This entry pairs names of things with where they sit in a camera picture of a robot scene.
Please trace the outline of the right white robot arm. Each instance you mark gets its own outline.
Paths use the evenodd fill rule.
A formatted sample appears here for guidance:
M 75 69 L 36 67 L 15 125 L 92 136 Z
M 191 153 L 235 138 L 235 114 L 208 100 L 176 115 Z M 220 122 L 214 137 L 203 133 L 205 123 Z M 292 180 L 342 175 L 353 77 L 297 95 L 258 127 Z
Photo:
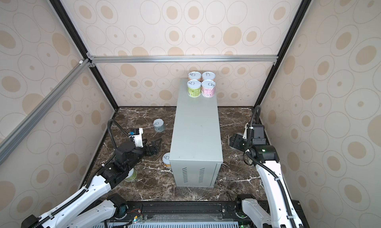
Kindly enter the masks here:
M 256 168 L 268 203 L 265 209 L 255 198 L 237 197 L 237 216 L 250 218 L 255 228 L 304 228 L 287 191 L 277 151 L 265 139 L 264 126 L 246 124 L 244 134 L 229 138 L 229 147 L 242 151 L 245 163 Z

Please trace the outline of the white red labelled can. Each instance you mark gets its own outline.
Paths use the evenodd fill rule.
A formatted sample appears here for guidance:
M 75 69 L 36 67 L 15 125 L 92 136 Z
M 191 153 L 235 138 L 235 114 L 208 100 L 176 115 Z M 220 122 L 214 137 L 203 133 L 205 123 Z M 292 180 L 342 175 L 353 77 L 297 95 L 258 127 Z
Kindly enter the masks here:
M 201 94 L 205 98 L 212 98 L 215 94 L 215 82 L 213 80 L 204 80 L 201 83 Z

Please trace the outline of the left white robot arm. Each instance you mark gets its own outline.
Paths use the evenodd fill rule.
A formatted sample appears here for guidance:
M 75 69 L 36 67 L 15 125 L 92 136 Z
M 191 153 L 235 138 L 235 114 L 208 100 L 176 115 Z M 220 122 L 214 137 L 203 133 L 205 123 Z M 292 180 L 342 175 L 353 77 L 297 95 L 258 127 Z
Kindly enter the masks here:
M 90 182 L 58 207 L 40 217 L 29 216 L 21 226 L 23 228 L 63 228 L 92 202 L 123 181 L 144 156 L 159 153 L 161 143 L 160 138 L 152 141 L 150 145 L 144 144 L 142 147 L 137 147 L 133 141 L 127 140 L 120 146 L 116 146 L 112 158 L 97 170 Z

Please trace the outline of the lime green labelled can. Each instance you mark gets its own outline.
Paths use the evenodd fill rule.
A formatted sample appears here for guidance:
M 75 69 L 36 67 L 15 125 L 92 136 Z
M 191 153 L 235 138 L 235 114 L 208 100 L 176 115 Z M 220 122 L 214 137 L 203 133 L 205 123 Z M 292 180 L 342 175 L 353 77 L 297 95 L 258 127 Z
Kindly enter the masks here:
M 129 171 L 128 176 L 125 178 L 126 182 L 134 181 L 137 178 L 137 172 L 134 168 Z

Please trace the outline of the pink orange labelled can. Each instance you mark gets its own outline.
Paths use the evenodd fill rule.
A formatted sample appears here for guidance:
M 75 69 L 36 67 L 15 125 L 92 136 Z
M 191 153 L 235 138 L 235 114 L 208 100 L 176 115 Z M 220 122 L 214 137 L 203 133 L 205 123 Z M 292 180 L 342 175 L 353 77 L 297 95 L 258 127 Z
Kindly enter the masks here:
M 200 72 L 197 72 L 197 71 L 192 71 L 188 74 L 188 79 L 189 80 L 197 80 L 197 81 L 201 81 L 202 79 L 202 74 Z

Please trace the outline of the orange tomato labelled can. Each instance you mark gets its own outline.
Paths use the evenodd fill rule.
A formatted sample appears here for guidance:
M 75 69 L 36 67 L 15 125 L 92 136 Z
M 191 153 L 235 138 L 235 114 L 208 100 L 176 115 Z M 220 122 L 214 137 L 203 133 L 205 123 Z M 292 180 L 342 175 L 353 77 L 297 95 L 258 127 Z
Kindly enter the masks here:
M 213 72 L 207 71 L 207 72 L 202 73 L 202 80 L 203 81 L 204 80 L 214 80 L 215 77 L 216 77 L 216 75 Z

